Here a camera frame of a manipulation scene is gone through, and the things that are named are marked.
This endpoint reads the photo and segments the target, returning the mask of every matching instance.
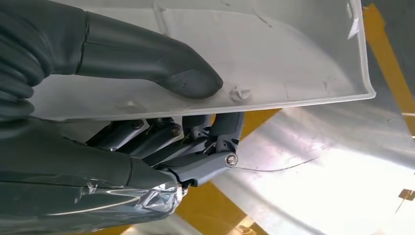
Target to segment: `yellow beam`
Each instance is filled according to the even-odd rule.
[[[375,4],[365,7],[366,40],[376,57],[395,101],[404,113],[406,124],[415,135],[415,102],[400,69],[398,59],[385,32],[385,21]]]

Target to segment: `screw head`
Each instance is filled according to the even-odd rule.
[[[144,126],[144,121],[143,120],[136,120],[133,122],[133,129],[134,130],[139,130]]]
[[[236,166],[237,163],[238,163],[238,156],[236,154],[230,153],[226,157],[226,165],[228,167],[234,167],[234,166]]]
[[[171,130],[173,136],[179,136],[182,133],[182,129],[179,127],[175,127]]]

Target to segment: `clear tape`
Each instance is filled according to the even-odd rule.
[[[32,177],[28,184],[10,183],[2,197],[7,205],[0,208],[0,234],[87,233],[164,219],[186,193],[174,180],[138,189],[98,179],[78,179],[85,182],[81,187],[63,186],[59,181],[65,177]]]

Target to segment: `thin wire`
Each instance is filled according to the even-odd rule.
[[[187,134],[185,137],[184,137],[184,139],[182,140],[182,142],[180,142],[180,144],[181,143],[183,143],[188,137],[190,136],[190,133],[189,134]]]
[[[205,154],[210,148],[212,148],[214,145],[216,144],[216,142],[213,142],[212,144],[209,145],[209,147],[207,147],[202,154]]]
[[[296,165],[292,165],[292,166],[289,166],[289,167],[286,167],[286,168],[282,168],[282,169],[277,169],[277,170],[255,170],[255,169],[251,169],[251,168],[243,168],[243,167],[235,167],[234,169],[238,169],[238,170],[246,170],[246,171],[252,171],[252,172],[278,172],[278,171],[283,171],[283,170],[292,169],[292,168],[297,167],[297,166],[300,166],[300,165],[302,165],[302,164],[309,163],[309,162],[311,162],[311,161],[316,160],[316,159],[317,159],[317,158],[319,158],[319,157],[320,157],[320,156],[315,157],[315,158],[312,158],[312,159],[310,159],[310,160],[307,160],[307,161],[305,161],[305,162],[303,162],[303,163],[299,163],[299,164],[296,164]]]

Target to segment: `scratch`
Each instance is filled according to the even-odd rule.
[[[328,84],[327,84],[327,82],[323,82],[323,85],[324,85],[325,90],[328,91]]]
[[[284,89],[285,89],[285,95],[287,96],[287,99],[290,99],[290,96],[288,95],[287,84],[285,82],[284,82]]]
[[[223,5],[231,6],[229,3],[225,3],[223,0],[220,0]]]
[[[262,22],[264,22],[264,24],[266,24],[266,25],[268,25],[268,27],[270,27],[270,28],[272,28],[273,26],[272,25],[270,25],[266,20],[264,20],[264,18],[262,18],[262,17],[260,17],[256,12],[255,12],[255,10],[252,8],[252,13],[254,14],[254,15],[256,15],[256,17],[258,17],[258,19],[260,19]]]

